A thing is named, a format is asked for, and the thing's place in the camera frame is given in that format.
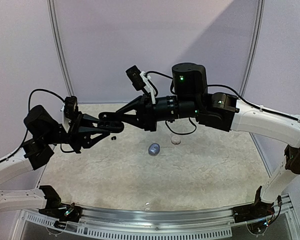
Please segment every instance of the white backdrop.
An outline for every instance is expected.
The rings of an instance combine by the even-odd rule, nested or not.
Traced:
[[[171,75],[171,67],[206,67],[210,84],[239,90],[257,0],[58,0],[56,15],[74,93],[81,103],[128,102],[140,94],[125,71]],[[170,80],[153,76],[159,95]]]
[[[266,1],[245,98],[265,107],[300,114],[300,1]],[[286,144],[256,137],[270,171],[284,159]],[[300,223],[300,176],[285,190]]]

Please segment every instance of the small black object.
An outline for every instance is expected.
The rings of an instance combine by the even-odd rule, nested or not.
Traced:
[[[79,114],[78,100],[76,96],[67,96],[64,100],[64,116],[73,120]]]
[[[135,88],[135,90],[140,91],[140,90],[144,89],[146,84],[142,80],[142,78],[140,76],[141,71],[137,68],[136,65],[130,67],[125,72],[126,72],[128,78],[131,80],[132,86]]]
[[[61,204],[61,198],[56,190],[50,185],[42,185],[39,189],[44,193],[46,199],[46,209],[58,208]]]

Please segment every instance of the cable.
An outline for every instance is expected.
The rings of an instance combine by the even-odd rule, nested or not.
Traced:
[[[269,221],[269,223],[268,223],[268,226],[270,226],[271,224],[273,224],[276,220],[277,220],[277,218],[279,217],[279,215],[280,215],[280,213],[281,213],[281,207],[282,207],[282,198],[281,198],[281,196],[279,195],[278,197],[277,197],[277,202],[278,202],[278,206],[280,207],[279,208],[279,212],[278,212],[278,214],[275,216],[275,218],[274,218],[274,220],[272,220],[272,218],[271,218],[271,220]]]
[[[154,93],[154,96],[156,97],[156,96],[158,96],[158,89],[156,88],[156,86],[152,83],[152,81],[150,81],[150,80],[148,80],[149,81],[149,83],[150,83],[150,85],[153,87],[153,89],[154,89],[154,91],[155,91],[155,93]]]
[[[30,111],[30,103],[31,103],[31,97],[35,92],[45,92],[45,93],[49,93],[52,94],[54,96],[56,96],[58,99],[60,99],[63,103],[65,102],[65,100],[58,94],[56,94],[53,91],[47,90],[47,89],[43,89],[43,88],[37,88],[35,90],[33,90],[30,95],[29,95],[29,99],[28,99],[28,112]]]
[[[147,77],[148,74],[157,74],[157,75],[160,75],[160,76],[162,76],[162,77],[165,77],[165,78],[168,78],[168,79],[172,79],[172,80],[173,80],[173,78],[172,78],[171,76],[165,75],[165,74],[163,74],[163,73],[161,73],[161,72],[158,72],[158,71],[147,71],[147,72],[145,73],[145,76]],[[152,83],[150,80],[149,80],[149,82],[150,82],[151,86],[154,88],[154,90],[156,90],[156,87],[153,85],[153,83]],[[176,93],[173,91],[173,88],[174,88],[174,81],[171,82],[171,85],[170,85],[170,92],[171,92],[173,95],[176,95]]]
[[[251,102],[248,102],[247,100],[245,100],[236,90],[234,90],[232,87],[230,86],[227,86],[227,85],[222,85],[222,84],[208,84],[207,87],[220,87],[220,88],[226,88],[226,89],[229,89],[231,90],[232,92],[234,92],[243,102],[245,102],[246,104],[248,104],[249,106],[255,108],[255,109],[258,109],[260,110],[261,108]],[[287,115],[287,114],[284,114],[284,113],[281,113],[281,112],[277,112],[277,111],[272,111],[272,110],[269,110],[269,109],[266,109],[266,108],[263,108],[262,111],[266,112],[266,113],[270,113],[270,114],[275,114],[275,115],[279,115],[281,117],[285,117],[285,118],[288,118],[288,119],[292,119],[292,120],[295,120],[295,121],[299,121],[298,118],[294,117],[294,116],[290,116],[290,115]]]
[[[186,133],[178,133],[178,132],[173,131],[173,130],[169,127],[168,121],[165,121],[165,125],[166,125],[166,127],[167,127],[173,134],[176,134],[176,135],[189,135],[189,134],[193,134],[193,133],[197,130],[197,125],[190,119],[190,117],[189,117],[189,122],[194,126],[194,130],[191,131],[191,132],[186,132]]]
[[[63,103],[65,102],[65,100],[64,100],[61,96],[59,96],[58,94],[56,94],[55,92],[50,91],[50,90],[47,90],[47,89],[43,89],[43,88],[37,88],[37,89],[34,89],[34,90],[30,93],[30,95],[29,95],[29,98],[28,98],[28,112],[30,112],[31,98],[32,98],[32,95],[33,95],[35,92],[46,92],[46,93],[49,93],[49,94],[52,94],[52,95],[56,96],[56,97],[59,98]],[[15,155],[15,154],[22,148],[22,145],[23,145],[23,144],[25,143],[25,141],[26,141],[27,135],[28,135],[28,129],[25,131],[25,135],[24,135],[24,137],[23,137],[23,140],[22,140],[20,146],[19,146],[13,153],[11,153],[9,156],[7,156],[6,158],[2,159],[2,160],[0,161],[0,163],[3,162],[3,161],[5,161],[5,160],[7,160],[7,159],[9,159],[9,158],[11,158],[13,155]]]
[[[62,144],[60,143],[60,149],[61,149],[61,152],[63,152],[64,154],[71,154],[71,153],[74,153],[75,151],[72,150],[72,151],[65,151],[62,149]]]
[[[173,78],[172,78],[171,76],[165,75],[165,74],[163,74],[163,73],[161,73],[161,72],[158,72],[158,71],[147,71],[147,72],[145,73],[145,76],[147,77],[148,74],[157,74],[157,75],[160,75],[160,76],[163,76],[163,77],[166,77],[166,78],[168,78],[168,79],[172,79],[172,80],[173,80]]]
[[[160,75],[160,76],[163,76],[163,77],[166,77],[168,79],[172,79],[173,78],[171,76],[168,76],[168,75],[165,75],[161,72],[158,72],[158,71],[147,71],[145,73],[145,76],[147,76],[148,74],[157,74],[157,75]],[[220,88],[226,88],[226,89],[229,89],[231,90],[232,92],[234,92],[243,102],[245,102],[246,104],[248,104],[249,106],[255,108],[255,109],[258,109],[260,110],[260,107],[245,100],[236,90],[234,90],[232,87],[230,86],[227,86],[227,85],[222,85],[222,84],[208,84],[207,87],[220,87]],[[174,88],[174,82],[172,81],[171,82],[171,85],[170,85],[170,92],[174,95],[176,95],[176,93],[173,91],[173,88]],[[295,121],[299,121],[298,118],[294,117],[294,116],[290,116],[290,115],[287,115],[287,114],[284,114],[284,113],[281,113],[281,112],[277,112],[277,111],[272,111],[272,110],[269,110],[269,109],[266,109],[266,108],[263,108],[262,111],[266,112],[266,113],[269,113],[269,114],[274,114],[274,115],[278,115],[278,116],[281,116],[281,117],[285,117],[285,118],[288,118],[288,119],[292,119],[292,120],[295,120]]]

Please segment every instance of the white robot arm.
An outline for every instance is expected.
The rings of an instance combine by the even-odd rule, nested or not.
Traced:
[[[256,106],[222,92],[209,94],[205,71],[202,65],[194,63],[175,65],[170,89],[174,87],[175,92],[171,92],[176,95],[154,99],[153,91],[148,94],[144,89],[147,86],[142,78],[144,73],[133,66],[126,71],[127,75],[132,85],[144,94],[116,112],[100,113],[99,119],[80,112],[75,96],[64,100],[62,124],[53,120],[41,105],[35,106],[24,119],[32,139],[24,142],[13,156],[9,154],[0,159],[0,184],[47,164],[54,154],[49,146],[51,144],[68,144],[73,152],[79,154],[81,148],[89,149],[111,133],[122,132],[123,122],[153,132],[158,121],[173,122],[193,117],[207,127],[255,133],[288,144],[284,151],[285,160],[256,191],[254,203],[232,209],[236,222],[268,216],[269,212],[274,212],[274,202],[281,192],[300,175],[300,115]],[[126,114],[131,110],[135,110],[135,115]],[[0,191],[0,212],[24,208],[40,209],[42,214],[74,222],[80,219],[82,211],[73,204],[62,204],[51,186],[27,191]]]

